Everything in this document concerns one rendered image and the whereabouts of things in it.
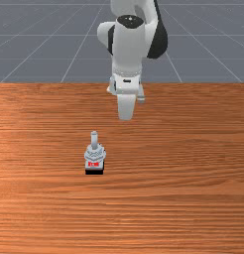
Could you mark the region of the small grey toggle switch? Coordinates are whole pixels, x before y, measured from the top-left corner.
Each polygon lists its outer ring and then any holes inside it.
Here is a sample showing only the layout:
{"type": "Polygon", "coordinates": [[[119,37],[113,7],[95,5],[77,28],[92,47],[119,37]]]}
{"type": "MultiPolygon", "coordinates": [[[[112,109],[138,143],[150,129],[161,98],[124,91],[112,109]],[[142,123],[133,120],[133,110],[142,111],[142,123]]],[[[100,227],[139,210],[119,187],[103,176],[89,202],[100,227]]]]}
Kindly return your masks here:
{"type": "Polygon", "coordinates": [[[106,158],[105,148],[98,142],[98,133],[90,133],[90,144],[84,153],[85,173],[87,175],[102,175],[106,158]]]}

